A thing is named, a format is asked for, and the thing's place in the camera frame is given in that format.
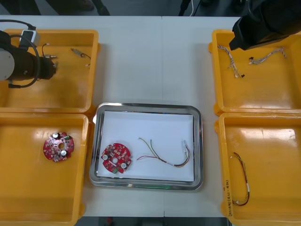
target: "white paper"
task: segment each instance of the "white paper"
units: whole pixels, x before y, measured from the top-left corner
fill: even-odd
[[[147,145],[139,140],[143,138],[150,143],[160,158],[172,164],[185,161],[186,140],[190,149],[189,162],[177,168],[154,158]],[[157,180],[194,181],[193,174],[193,116],[157,113],[109,112],[104,114],[101,153],[109,144],[124,144],[131,152],[132,163],[124,173],[113,174],[103,166],[100,158],[98,176],[139,178]]]

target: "floor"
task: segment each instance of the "floor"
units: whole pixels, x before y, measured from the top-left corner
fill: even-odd
[[[57,16],[46,0],[35,0],[44,16]],[[111,16],[178,16],[182,0],[102,0]],[[193,0],[194,11],[199,0]],[[192,7],[189,4],[184,16],[189,16]],[[199,6],[195,16],[242,16],[246,13],[233,12],[231,0],[214,0],[209,7]],[[89,12],[73,12],[73,15],[97,16],[96,9]],[[9,15],[8,11],[0,4],[0,15]]]

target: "white connector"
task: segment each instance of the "white connector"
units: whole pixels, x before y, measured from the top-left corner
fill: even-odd
[[[23,30],[21,33],[22,36],[26,37],[28,40],[30,40],[35,46],[38,46],[40,41],[40,35],[37,33],[37,31],[32,30]]]

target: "red circuit board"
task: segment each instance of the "red circuit board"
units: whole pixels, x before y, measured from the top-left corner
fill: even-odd
[[[103,166],[112,173],[123,173],[131,164],[131,153],[123,144],[108,145],[102,154]]]
[[[46,140],[43,146],[43,152],[46,158],[54,162],[64,161],[71,157],[71,152],[74,150],[74,142],[72,137],[65,132],[55,133]]]

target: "white cable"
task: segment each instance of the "white cable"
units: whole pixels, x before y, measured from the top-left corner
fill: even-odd
[[[281,52],[284,55],[284,57],[286,58],[286,54],[284,52],[284,47],[280,47],[279,49],[274,50],[273,52],[269,53],[267,56],[265,56],[263,58],[254,60],[253,57],[250,57],[249,58],[249,60],[250,60],[249,64],[254,64],[254,65],[261,64],[263,61],[265,61],[266,59],[268,59],[269,56],[271,56],[272,54],[277,53],[277,52]]]
[[[217,48],[222,49],[222,50],[225,50],[226,53],[229,55],[229,57],[230,57],[230,65],[229,65],[228,68],[230,68],[230,67],[233,68],[233,73],[234,73],[235,78],[238,78],[238,77],[243,78],[245,75],[244,75],[244,74],[241,75],[241,74],[238,72],[238,69],[237,69],[237,67],[236,67],[236,65],[235,65],[235,63],[234,63],[234,59],[233,59],[233,56],[232,56],[232,54],[230,53],[230,51],[229,51],[227,48],[223,47],[223,46],[217,46]]]
[[[193,0],[191,0],[191,6],[192,6],[192,11],[191,11],[191,14],[189,16],[192,16],[193,11],[194,11]]]

